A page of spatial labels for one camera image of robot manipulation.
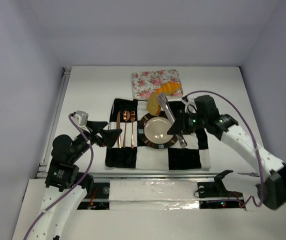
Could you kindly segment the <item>silver metal tongs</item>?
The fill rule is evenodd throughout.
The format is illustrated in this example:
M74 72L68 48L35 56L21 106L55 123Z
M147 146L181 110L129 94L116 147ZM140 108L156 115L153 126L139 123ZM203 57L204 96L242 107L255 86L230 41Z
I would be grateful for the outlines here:
M161 106L161 108L164 110L169 122L171 123L171 125L173 125L175 123L175 117L174 114L170 108L167 96L164 92L160 93L157 97L157 101L159 103L159 105ZM180 147L181 148L185 148L188 146L186 140L184 139L184 137L180 134L175 134L177 140L179 141Z

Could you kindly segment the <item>bread slice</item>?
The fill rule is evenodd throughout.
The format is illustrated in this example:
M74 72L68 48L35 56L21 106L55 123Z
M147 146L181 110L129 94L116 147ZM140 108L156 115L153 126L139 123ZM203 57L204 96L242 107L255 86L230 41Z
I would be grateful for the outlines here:
M152 116L158 116L161 111L161 106L158 102L159 94L157 92L152 92L147 100L146 110Z

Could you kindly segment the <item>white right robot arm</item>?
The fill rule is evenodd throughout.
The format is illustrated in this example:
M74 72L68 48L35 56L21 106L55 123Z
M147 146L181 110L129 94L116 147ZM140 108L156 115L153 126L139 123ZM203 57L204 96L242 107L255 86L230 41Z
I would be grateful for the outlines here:
M265 205L271 210L286 203L286 162L257 144L252 131L244 131L232 116L220 114L212 96L201 95L194 99L184 96L182 101L185 108L173 114L167 97L162 94L158 98L171 123L168 135L175 135L181 146L186 147L184 135L206 130L238 153L258 173L258 176L250 176L224 170L209 186L197 191L200 198L207 198L209 191L215 190L221 198L229 192L240 192L252 200L258 198L255 206Z

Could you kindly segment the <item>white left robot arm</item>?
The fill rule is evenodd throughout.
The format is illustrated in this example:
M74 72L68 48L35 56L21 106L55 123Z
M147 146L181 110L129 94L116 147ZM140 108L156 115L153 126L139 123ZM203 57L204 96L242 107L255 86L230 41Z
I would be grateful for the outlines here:
M81 201L94 193L94 178L76 162L93 145L112 148L121 129L106 130L106 121L73 120L79 131L75 139L57 136L52 143L52 160L45 179L39 214L24 235L25 240L61 240Z

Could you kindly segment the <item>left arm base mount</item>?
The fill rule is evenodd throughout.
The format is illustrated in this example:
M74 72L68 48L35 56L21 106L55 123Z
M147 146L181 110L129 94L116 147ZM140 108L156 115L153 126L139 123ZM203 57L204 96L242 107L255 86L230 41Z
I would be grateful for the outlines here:
M87 190L87 195L81 201L77 210L108 210L110 208L109 182L95 182L94 177L87 174L80 183Z

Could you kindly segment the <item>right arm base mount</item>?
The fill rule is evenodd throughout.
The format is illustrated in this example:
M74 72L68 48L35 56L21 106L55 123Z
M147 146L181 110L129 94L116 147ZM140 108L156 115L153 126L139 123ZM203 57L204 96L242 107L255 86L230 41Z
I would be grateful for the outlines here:
M225 170L216 175L213 181L198 182L193 196L199 201L200 209L246 209L241 192L228 191L222 180L232 170Z

